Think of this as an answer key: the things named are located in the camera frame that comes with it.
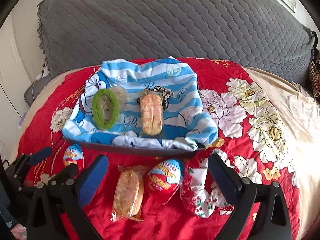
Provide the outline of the person's hand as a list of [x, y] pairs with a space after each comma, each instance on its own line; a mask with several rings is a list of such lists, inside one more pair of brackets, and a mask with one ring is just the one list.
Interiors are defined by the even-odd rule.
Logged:
[[11, 233], [17, 240], [27, 240], [27, 228], [21, 224], [16, 224], [11, 229]]

